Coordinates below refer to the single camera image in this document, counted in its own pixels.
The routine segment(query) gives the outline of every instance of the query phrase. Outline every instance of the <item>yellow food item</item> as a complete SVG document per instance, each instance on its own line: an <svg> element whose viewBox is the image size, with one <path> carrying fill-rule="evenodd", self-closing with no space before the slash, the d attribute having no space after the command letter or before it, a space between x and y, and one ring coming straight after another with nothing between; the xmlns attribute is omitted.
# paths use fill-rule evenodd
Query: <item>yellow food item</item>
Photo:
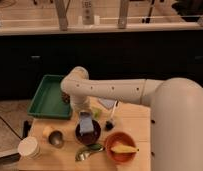
<svg viewBox="0 0 203 171"><path fill-rule="evenodd" d="M111 147L111 151L113 151L114 153L136 153L138 149L133 146L118 144Z"/></svg>

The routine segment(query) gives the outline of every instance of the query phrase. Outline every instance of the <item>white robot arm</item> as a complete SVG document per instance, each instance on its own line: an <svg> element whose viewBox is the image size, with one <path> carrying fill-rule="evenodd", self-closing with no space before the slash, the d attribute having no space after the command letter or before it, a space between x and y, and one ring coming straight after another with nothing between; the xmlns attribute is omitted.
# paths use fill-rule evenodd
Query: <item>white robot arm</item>
<svg viewBox="0 0 203 171"><path fill-rule="evenodd" d="M194 81L93 81L84 68L76 67L61 89L75 110L88 107L87 96L151 107L151 170L203 171L203 88Z"/></svg>

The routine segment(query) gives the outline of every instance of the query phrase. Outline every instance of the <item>wooden tabletop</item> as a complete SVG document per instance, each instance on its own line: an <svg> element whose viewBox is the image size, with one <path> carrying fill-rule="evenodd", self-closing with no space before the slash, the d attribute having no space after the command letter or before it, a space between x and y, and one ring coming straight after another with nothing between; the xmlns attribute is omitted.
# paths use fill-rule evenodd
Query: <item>wooden tabletop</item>
<svg viewBox="0 0 203 171"><path fill-rule="evenodd" d="M73 113L71 120L34 119L30 136L37 138L40 145L40 155L34 159L21 157L18 162L19 170L66 170L66 171L150 171L150 109L119 102L114 119L115 127L111 131L104 131L105 122L111 110L105 109L96 98L91 98L91 107L102 110L97 119L101 126L101 136L98 140L103 144L105 138L116 131L124 131L132 136L139 152L133 161L116 166L108 159L106 152L91 155L82 162L75 161L75 155L83 145L75 137L78 115ZM43 129L50 125L64 134L64 146L60 149L50 145L42 137Z"/></svg>

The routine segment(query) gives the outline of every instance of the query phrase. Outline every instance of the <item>green plastic tray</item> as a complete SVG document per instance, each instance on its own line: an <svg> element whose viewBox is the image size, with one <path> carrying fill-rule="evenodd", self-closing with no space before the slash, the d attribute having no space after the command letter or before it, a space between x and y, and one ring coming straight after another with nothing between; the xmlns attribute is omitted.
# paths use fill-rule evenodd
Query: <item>green plastic tray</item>
<svg viewBox="0 0 203 171"><path fill-rule="evenodd" d="M70 119L70 104L62 100L60 83L64 76L45 75L34 95L28 114L37 118Z"/></svg>

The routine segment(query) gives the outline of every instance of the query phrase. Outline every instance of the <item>cable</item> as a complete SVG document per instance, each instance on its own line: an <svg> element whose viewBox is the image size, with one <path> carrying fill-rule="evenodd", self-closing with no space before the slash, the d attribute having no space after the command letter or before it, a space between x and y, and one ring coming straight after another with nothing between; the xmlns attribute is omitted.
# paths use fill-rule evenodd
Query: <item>cable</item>
<svg viewBox="0 0 203 171"><path fill-rule="evenodd" d="M22 137L20 137L16 131L14 131L14 129L0 116L0 119L6 124L6 126L20 139L22 140Z"/></svg>

